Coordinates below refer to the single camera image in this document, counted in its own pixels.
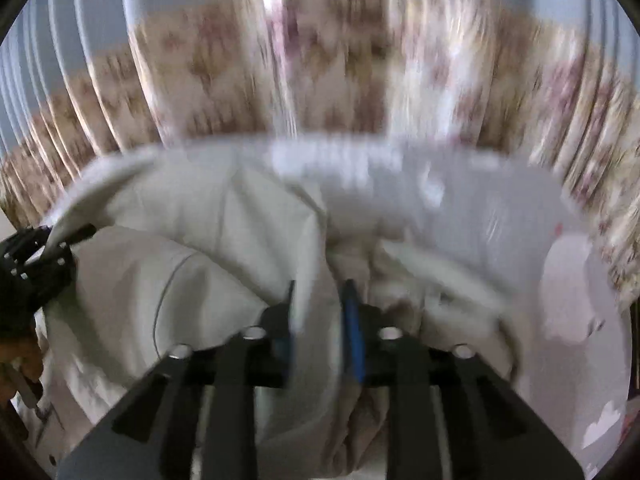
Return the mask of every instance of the garment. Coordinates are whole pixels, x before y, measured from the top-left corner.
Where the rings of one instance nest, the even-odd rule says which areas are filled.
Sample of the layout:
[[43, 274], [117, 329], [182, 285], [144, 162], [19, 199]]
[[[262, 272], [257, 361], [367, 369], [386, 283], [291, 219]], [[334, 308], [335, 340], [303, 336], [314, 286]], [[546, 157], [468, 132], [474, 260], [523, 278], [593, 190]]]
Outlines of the garment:
[[77, 197], [48, 247], [80, 224], [100, 230], [77, 247], [78, 279], [47, 310], [47, 337], [65, 383], [92, 423], [174, 344], [222, 344], [296, 288], [295, 354], [287, 389], [256, 395], [262, 478], [341, 476], [364, 465], [381, 433], [384, 390], [342, 373], [338, 287], [433, 346], [468, 343], [504, 376], [527, 324], [510, 300], [463, 267], [402, 240], [331, 232], [313, 186], [288, 186], [221, 154], [208, 167], [143, 162]]

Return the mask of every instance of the brown floral pattern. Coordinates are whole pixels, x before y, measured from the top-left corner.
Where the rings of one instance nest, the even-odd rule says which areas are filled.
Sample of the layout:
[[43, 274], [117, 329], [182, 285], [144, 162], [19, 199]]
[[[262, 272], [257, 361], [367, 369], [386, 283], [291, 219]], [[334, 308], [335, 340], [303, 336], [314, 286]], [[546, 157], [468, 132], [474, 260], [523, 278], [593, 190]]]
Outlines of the brown floral pattern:
[[640, 295], [640, 97], [599, 46], [498, 0], [211, 0], [146, 18], [34, 110], [0, 203], [38, 222], [95, 156], [229, 133], [371, 132], [549, 169]]

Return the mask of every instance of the human hand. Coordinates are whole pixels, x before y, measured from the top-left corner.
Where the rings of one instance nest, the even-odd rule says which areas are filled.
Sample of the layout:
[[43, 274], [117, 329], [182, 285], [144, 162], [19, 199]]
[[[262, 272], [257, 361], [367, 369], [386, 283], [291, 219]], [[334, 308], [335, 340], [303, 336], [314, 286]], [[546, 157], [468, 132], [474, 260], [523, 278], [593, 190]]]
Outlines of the human hand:
[[40, 379], [43, 371], [42, 353], [35, 330], [28, 336], [0, 339], [0, 407], [13, 399], [17, 391], [15, 384], [2, 370], [2, 365], [12, 366], [16, 359], [20, 359], [20, 371], [26, 378], [33, 382]]

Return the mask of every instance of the floral fabric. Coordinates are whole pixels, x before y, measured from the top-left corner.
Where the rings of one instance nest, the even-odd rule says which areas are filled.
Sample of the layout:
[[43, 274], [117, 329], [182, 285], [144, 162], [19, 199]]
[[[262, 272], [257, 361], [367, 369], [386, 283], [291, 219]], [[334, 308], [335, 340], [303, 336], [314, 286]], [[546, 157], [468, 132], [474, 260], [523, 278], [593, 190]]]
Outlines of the floral fabric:
[[34, 110], [0, 171], [38, 222], [95, 156], [229, 133], [372, 132], [549, 169], [640, 294], [640, 100], [583, 33], [499, 0], [211, 0], [148, 17]]

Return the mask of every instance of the sheer curtain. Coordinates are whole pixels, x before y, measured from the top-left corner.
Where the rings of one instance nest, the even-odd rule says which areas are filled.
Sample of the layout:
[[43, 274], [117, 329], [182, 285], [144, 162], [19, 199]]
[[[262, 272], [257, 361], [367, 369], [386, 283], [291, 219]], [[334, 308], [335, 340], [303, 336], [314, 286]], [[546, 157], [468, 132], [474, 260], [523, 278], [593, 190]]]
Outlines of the sheer curtain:
[[585, 209], [640, 293], [638, 35], [616, 0], [29, 0], [0, 46], [1, 205], [96, 156], [222, 134], [491, 148]]

